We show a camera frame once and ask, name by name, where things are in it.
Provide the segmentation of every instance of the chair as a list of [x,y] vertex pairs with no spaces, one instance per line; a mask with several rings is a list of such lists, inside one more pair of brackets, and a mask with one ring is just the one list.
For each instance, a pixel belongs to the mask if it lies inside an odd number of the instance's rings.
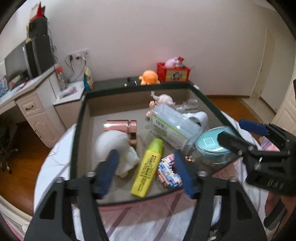
[[7,161],[13,152],[18,152],[17,148],[13,149],[16,131],[16,125],[0,123],[0,168],[3,171],[7,169],[9,174],[12,174],[12,171],[9,168]]

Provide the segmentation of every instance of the pink stuffed toy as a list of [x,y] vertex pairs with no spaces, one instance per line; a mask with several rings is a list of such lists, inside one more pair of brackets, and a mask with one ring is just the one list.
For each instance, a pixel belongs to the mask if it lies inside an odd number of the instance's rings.
[[178,57],[170,58],[165,62],[165,68],[175,68],[179,63]]
[[[160,96],[154,95],[154,91],[151,91],[151,97],[154,99],[154,101],[150,101],[149,108],[153,109],[155,105],[157,104],[166,104],[170,107],[175,106],[175,102],[173,101],[172,97],[166,94],[162,94]],[[150,118],[150,111],[146,113],[146,117]]]

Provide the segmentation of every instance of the wooden floor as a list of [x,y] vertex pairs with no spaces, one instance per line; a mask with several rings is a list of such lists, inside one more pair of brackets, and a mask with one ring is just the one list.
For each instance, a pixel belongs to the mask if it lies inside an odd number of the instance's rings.
[[0,195],[18,209],[33,215],[36,179],[50,149],[27,122],[18,127],[16,147],[19,152],[9,160],[12,174],[0,170]]
[[[243,118],[257,121],[239,99],[211,98],[211,101],[237,121]],[[33,215],[36,179],[50,149],[43,144],[28,123],[19,126],[18,134],[19,152],[12,156],[9,162],[12,174],[0,171],[0,195],[15,207]]]

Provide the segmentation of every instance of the desk drawer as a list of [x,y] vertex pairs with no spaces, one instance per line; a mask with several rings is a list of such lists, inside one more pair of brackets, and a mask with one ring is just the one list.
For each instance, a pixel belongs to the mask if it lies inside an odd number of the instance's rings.
[[26,118],[45,112],[37,93],[21,97],[16,103]]

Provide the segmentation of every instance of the yellow highlighter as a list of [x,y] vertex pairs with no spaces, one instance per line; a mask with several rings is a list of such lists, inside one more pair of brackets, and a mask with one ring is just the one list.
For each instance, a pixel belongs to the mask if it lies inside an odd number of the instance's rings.
[[157,171],[162,151],[163,141],[154,138],[144,154],[133,187],[131,188],[131,194],[138,197],[145,197]]

